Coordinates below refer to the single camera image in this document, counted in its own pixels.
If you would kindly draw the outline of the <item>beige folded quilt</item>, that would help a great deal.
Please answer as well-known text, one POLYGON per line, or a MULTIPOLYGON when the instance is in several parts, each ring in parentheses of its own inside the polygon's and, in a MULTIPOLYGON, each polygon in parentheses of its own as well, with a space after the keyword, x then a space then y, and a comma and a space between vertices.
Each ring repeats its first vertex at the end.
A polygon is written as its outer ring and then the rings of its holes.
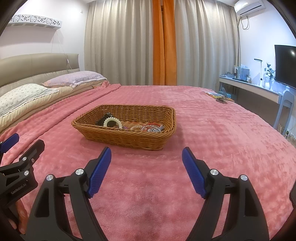
POLYGON ((98 86, 106 87, 109 85, 107 80, 93 81, 78 85, 75 88, 68 86, 58 87, 59 92, 51 94, 49 96, 41 97, 34 101, 31 101, 24 106, 16 109, 15 111, 1 117, 1 132, 6 131, 8 128, 17 125, 17 123, 27 119, 29 116, 41 111, 42 109, 55 104, 63 99, 80 94, 82 92, 91 90, 98 86))

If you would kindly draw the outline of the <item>white floral pillow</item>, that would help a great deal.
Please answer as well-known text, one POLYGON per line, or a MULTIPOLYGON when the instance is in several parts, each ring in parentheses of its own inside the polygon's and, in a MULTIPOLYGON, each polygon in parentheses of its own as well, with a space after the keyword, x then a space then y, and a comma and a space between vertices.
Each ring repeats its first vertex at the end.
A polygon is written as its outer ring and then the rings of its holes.
POLYGON ((19 86, 1 96, 1 117, 25 104, 59 92, 58 88, 47 88, 43 85, 29 83, 19 86))

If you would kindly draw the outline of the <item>beige padded headboard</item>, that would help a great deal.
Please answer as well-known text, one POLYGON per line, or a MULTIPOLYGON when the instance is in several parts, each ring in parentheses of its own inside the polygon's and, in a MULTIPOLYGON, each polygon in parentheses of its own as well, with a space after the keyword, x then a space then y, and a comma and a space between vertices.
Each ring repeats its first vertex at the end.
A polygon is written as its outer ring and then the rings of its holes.
POLYGON ((25 84, 44 83, 52 78, 78 72, 78 54, 38 53, 1 60, 1 95, 25 84))

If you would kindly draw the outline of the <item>pink bed blanket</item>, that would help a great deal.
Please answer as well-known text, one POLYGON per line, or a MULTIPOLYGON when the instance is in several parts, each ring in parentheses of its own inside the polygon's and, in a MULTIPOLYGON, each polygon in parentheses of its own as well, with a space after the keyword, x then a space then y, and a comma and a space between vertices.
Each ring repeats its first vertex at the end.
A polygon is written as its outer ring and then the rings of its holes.
POLYGON ((87 140, 72 121, 102 104, 166 105, 177 129, 159 151, 111 146, 112 160, 91 205, 109 240, 185 240, 203 206, 182 163, 189 147, 197 159, 225 176, 249 177, 264 210, 270 236, 292 212, 295 147, 258 115, 221 104, 202 88, 103 84, 64 99, 1 134, 19 142, 3 158, 18 160, 36 140, 45 150, 34 165, 42 184, 48 174, 67 176, 97 158, 104 144, 87 140))

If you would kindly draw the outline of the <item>lilac pillow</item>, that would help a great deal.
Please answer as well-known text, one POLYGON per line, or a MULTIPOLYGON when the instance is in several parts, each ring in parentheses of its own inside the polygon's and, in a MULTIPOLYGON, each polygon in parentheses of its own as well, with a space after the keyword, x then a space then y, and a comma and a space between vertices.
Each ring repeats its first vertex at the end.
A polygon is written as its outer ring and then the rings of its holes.
POLYGON ((52 78, 44 83, 45 87, 64 87, 68 86, 75 88, 78 85, 93 82, 93 81, 104 81, 106 78, 100 73, 93 71, 79 71, 73 72, 65 75, 60 75, 55 78, 52 78))

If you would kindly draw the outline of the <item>brown wicker basket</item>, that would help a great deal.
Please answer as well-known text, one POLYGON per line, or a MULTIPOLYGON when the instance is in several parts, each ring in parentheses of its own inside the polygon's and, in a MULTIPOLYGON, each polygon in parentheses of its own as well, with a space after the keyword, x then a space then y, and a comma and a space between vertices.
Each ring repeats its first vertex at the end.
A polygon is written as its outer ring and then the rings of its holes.
POLYGON ((75 118, 72 126, 90 141, 156 151, 175 133, 176 113, 169 106, 104 104, 75 118), (96 126, 106 113, 113 117, 96 126))

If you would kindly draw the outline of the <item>colourful packet on bed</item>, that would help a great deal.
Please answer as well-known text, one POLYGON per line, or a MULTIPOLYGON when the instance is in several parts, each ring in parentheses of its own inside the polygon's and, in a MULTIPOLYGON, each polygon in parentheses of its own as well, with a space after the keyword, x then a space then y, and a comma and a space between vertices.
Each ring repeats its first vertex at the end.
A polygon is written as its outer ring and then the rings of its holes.
POLYGON ((228 103, 229 101, 230 101, 230 102, 234 102, 234 100, 232 100, 232 99, 230 99, 230 98, 228 98, 228 97, 225 97, 225 96, 223 96, 222 94, 218 94, 218 93, 216 93, 216 92, 205 91, 205 93, 206 93, 208 96, 214 98, 214 99, 215 99, 217 102, 219 102, 219 103, 228 103))

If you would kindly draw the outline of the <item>beige curtain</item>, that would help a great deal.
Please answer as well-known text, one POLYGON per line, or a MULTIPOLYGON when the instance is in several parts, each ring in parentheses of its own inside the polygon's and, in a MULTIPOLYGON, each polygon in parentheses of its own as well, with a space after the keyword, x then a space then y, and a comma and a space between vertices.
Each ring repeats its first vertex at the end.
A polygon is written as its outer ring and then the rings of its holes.
MULTIPOLYGON (((237 15, 220 1, 174 1, 177 84, 216 90, 240 64, 237 15)), ((152 1, 93 1, 85 68, 123 85, 153 84, 152 1)))

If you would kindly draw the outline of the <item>white flower vase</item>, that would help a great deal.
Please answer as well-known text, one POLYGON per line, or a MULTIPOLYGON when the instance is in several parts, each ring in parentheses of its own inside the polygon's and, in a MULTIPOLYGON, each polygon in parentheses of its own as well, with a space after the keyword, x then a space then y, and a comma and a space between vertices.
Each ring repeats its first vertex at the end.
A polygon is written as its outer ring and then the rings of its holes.
POLYGON ((275 79, 275 70, 271 68, 271 64, 267 63, 266 67, 264 68, 264 87, 268 88, 269 90, 272 89, 274 79, 275 79))

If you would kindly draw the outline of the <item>white desk lamp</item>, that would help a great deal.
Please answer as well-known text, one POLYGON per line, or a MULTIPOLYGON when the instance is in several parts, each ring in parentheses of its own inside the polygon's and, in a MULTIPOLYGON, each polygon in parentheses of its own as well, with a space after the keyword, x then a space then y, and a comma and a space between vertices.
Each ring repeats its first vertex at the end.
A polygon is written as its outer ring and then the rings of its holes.
POLYGON ((258 58, 254 58, 254 61, 257 61, 260 63, 260 81, 259 81, 259 86, 263 87, 263 79, 262 79, 262 60, 258 58))

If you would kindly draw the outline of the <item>orange curtain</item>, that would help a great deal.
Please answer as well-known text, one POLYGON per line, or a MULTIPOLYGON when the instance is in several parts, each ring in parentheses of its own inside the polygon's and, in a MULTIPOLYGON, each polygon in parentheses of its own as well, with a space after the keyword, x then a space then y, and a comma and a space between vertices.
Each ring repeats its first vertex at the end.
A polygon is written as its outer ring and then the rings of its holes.
POLYGON ((177 84, 175 2, 152 1, 153 84, 177 84))

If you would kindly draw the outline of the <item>black television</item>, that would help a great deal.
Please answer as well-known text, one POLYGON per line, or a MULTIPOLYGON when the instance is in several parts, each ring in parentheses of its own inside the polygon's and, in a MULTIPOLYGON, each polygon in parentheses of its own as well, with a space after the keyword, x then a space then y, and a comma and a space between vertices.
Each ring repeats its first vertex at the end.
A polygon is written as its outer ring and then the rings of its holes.
POLYGON ((295 88, 296 47, 274 45, 275 49, 275 80, 295 88))

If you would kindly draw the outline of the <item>white air conditioner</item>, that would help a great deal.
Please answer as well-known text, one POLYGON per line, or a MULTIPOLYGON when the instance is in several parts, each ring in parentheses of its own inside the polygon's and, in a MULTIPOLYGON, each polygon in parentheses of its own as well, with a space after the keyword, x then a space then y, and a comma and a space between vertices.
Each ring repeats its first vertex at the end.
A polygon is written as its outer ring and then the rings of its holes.
POLYGON ((248 16, 265 8, 265 4, 261 0, 239 0, 234 4, 235 12, 240 17, 248 16))

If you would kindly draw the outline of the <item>white perforated wall shelf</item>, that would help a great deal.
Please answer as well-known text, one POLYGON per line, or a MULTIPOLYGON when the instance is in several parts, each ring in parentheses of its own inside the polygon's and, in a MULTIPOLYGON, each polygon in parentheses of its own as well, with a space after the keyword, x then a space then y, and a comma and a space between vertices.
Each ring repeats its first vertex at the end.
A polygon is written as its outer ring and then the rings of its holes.
POLYGON ((60 29, 62 27, 62 21, 36 15, 14 15, 7 26, 31 26, 60 29))

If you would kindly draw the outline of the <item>white wall desk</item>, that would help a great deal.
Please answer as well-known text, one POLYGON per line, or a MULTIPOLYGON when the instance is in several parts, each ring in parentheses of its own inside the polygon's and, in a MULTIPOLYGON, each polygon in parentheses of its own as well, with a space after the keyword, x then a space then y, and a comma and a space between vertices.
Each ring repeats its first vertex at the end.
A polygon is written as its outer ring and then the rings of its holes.
POLYGON ((240 80, 235 80, 233 78, 229 78, 227 76, 219 76, 219 82, 222 84, 228 84, 234 87, 238 87, 240 89, 244 89, 247 90, 249 92, 255 93, 259 96, 262 96, 264 98, 269 99, 270 101, 273 101, 277 104, 280 103, 280 99, 281 99, 281 94, 278 92, 274 92, 272 90, 263 88, 261 86, 258 85, 254 85, 251 83, 247 83, 244 81, 240 81, 240 80))

